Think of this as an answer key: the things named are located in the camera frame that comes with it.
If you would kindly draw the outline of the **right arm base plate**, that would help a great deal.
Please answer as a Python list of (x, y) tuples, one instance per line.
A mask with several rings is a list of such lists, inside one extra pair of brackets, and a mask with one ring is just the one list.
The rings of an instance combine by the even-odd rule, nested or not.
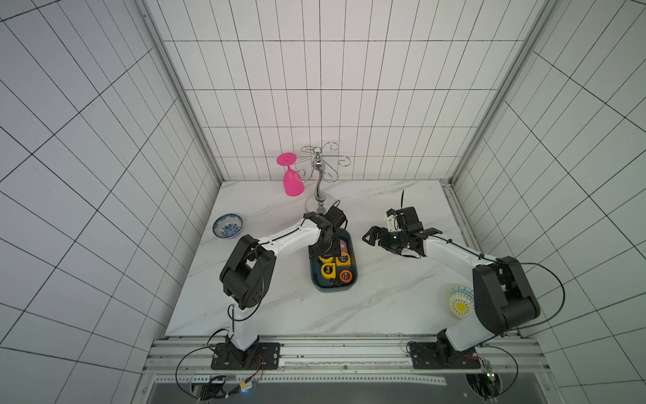
[(481, 367), (473, 349), (458, 352), (444, 343), (410, 341), (406, 351), (416, 370), (478, 370)]

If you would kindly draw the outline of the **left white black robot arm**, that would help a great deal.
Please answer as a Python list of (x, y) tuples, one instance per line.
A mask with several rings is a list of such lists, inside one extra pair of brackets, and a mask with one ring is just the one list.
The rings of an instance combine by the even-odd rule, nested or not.
[(240, 238), (220, 273), (223, 291), (233, 303), (227, 310), (232, 330), (225, 343), (237, 355), (255, 355), (259, 336), (249, 319), (269, 291), (279, 259), (308, 250), (311, 280), (322, 292), (346, 291), (358, 278), (348, 219), (335, 204), (324, 214), (307, 212), (276, 234)]

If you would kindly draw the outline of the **teal plastic storage box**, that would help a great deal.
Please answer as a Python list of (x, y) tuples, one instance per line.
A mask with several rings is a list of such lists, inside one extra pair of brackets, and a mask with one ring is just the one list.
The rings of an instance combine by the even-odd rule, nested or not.
[(311, 281), (323, 293), (347, 291), (358, 280), (352, 237), (345, 229), (338, 234), (340, 255), (310, 259)]

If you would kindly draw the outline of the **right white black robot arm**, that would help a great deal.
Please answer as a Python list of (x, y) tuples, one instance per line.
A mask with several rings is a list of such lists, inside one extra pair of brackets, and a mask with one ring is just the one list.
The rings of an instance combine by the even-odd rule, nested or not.
[(462, 247), (434, 228), (425, 228), (414, 207), (388, 210), (386, 227), (371, 227), (363, 241), (411, 259), (433, 259), (470, 281), (474, 311), (437, 335), (434, 356), (449, 362), (477, 345), (540, 316), (540, 306), (523, 265)]

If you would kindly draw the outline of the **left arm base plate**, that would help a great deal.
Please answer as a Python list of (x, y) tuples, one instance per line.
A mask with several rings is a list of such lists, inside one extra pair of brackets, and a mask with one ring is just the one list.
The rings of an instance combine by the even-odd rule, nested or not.
[(277, 370), (280, 343), (253, 343), (247, 350), (240, 350), (232, 342), (217, 343), (212, 370)]

